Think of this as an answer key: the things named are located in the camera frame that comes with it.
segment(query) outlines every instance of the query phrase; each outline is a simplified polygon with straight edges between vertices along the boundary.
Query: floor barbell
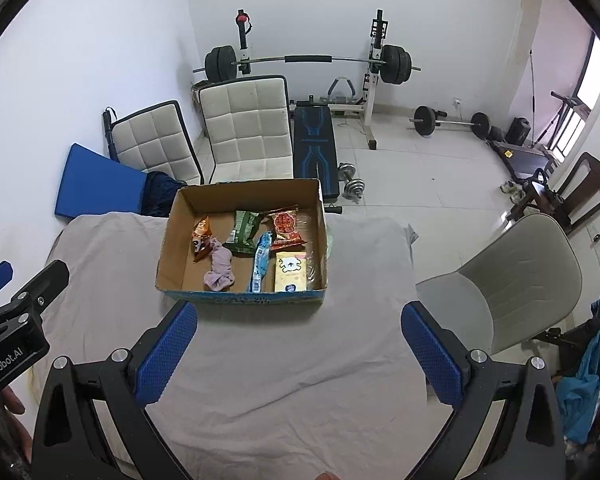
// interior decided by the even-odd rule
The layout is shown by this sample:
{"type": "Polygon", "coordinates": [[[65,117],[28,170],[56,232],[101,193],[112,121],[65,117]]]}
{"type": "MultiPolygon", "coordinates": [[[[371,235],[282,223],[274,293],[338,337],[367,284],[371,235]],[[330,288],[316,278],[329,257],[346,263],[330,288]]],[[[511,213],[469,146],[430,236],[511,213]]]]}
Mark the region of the floor barbell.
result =
{"type": "Polygon", "coordinates": [[[353,178],[356,167],[348,162],[341,162],[338,166],[338,180],[346,182],[342,196],[347,200],[360,200],[365,192],[365,181],[361,178],[353,178]]]}
{"type": "Polygon", "coordinates": [[[423,137],[430,136],[436,126],[440,124],[460,124],[462,126],[470,126],[471,131],[479,139],[485,140],[491,131],[491,121],[487,114],[476,112],[471,118],[471,122],[465,121],[444,121],[439,120],[433,108],[428,106],[419,106],[413,115],[413,119],[409,119],[416,125],[416,131],[423,137]]]}
{"type": "Polygon", "coordinates": [[[206,78],[212,83],[235,79],[238,67],[251,63],[268,61],[284,61],[285,63],[313,62],[331,63],[333,61],[350,61],[371,63],[380,66],[382,81],[390,84],[401,84],[409,79],[413,70],[420,72],[420,68],[411,64],[411,56],[401,46],[385,45],[382,48],[380,59],[363,59],[358,57],[336,56],[276,56],[257,57],[254,59],[237,60],[235,50],[231,45],[216,46],[206,54],[204,68],[197,68],[193,73],[206,72],[206,78]]]}

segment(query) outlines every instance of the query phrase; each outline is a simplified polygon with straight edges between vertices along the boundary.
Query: shoe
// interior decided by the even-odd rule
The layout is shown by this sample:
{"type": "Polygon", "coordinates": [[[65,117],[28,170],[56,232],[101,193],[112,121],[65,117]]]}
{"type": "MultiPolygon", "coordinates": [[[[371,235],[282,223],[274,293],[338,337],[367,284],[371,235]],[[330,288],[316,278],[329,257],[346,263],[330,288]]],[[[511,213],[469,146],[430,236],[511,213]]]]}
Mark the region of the shoe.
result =
{"type": "Polygon", "coordinates": [[[500,186],[500,190],[503,193],[513,193],[516,190],[519,190],[520,186],[513,182],[512,180],[507,180],[502,186],[500,186]]]}
{"type": "Polygon", "coordinates": [[[511,199],[511,201],[514,204],[518,205],[520,202],[522,202],[524,200],[525,196],[526,196],[526,194],[524,191],[517,190],[517,191],[513,192],[509,198],[511,199]]]}

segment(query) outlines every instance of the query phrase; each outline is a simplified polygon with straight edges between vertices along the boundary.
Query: white tufted cushion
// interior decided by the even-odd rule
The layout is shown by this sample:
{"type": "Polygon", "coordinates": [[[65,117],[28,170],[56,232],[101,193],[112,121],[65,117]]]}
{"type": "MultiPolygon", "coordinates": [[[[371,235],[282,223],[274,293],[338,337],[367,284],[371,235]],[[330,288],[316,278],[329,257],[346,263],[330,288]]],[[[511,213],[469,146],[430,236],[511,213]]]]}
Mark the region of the white tufted cushion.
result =
{"type": "Polygon", "coordinates": [[[212,182],[293,178],[286,83],[245,78],[200,91],[211,151],[212,182]]]}
{"type": "Polygon", "coordinates": [[[163,171],[189,185],[200,184],[195,155],[176,105],[169,101],[113,123],[116,152],[125,166],[163,171]]]}

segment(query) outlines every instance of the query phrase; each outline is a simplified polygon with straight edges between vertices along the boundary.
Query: purple cloth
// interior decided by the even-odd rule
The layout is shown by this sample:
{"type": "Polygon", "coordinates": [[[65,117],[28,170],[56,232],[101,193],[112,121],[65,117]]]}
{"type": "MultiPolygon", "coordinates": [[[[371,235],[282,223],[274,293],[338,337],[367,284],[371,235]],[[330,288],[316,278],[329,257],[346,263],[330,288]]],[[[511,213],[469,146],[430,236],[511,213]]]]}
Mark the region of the purple cloth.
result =
{"type": "Polygon", "coordinates": [[[233,285],[235,276],[231,270],[231,251],[217,238],[211,238],[211,270],[205,273],[205,285],[212,291],[219,292],[223,288],[233,285]]]}

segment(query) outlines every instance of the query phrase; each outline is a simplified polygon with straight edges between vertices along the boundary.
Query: metal bolt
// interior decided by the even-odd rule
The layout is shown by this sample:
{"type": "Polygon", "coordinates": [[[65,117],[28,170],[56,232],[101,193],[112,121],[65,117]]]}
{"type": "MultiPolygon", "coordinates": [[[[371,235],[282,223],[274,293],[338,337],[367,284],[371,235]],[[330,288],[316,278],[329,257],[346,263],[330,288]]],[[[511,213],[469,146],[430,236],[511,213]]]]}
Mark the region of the metal bolt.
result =
{"type": "Polygon", "coordinates": [[[487,354],[482,350],[471,350],[470,356],[477,363],[483,363],[487,360],[487,354]]]}
{"type": "Polygon", "coordinates": [[[542,370],[544,368],[544,361],[539,357],[531,358],[531,365],[533,368],[537,368],[538,370],[542,370]]]}
{"type": "Polygon", "coordinates": [[[61,370],[62,368],[64,368],[66,366],[67,363],[68,363],[68,359],[66,357],[64,357],[63,355],[61,355],[59,358],[57,358],[54,361],[54,368],[61,370]]]}
{"type": "Polygon", "coordinates": [[[115,352],[113,352],[113,354],[111,354],[111,359],[117,363],[121,363],[128,355],[129,352],[127,352],[124,348],[118,348],[115,352]]]}

